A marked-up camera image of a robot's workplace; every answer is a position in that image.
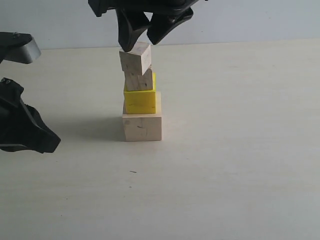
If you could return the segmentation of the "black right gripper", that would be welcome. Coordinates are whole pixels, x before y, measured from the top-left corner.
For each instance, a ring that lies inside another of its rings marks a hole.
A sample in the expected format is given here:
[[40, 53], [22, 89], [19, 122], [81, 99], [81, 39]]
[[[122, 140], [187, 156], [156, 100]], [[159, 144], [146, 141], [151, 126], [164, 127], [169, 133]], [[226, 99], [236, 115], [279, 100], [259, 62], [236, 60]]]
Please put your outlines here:
[[[161, 42], [173, 29], [190, 20], [191, 6], [197, 0], [88, 0], [94, 14], [101, 17], [108, 10], [116, 10], [118, 43], [124, 52], [130, 52], [141, 34], [153, 45]], [[151, 20], [144, 12], [154, 13]]]

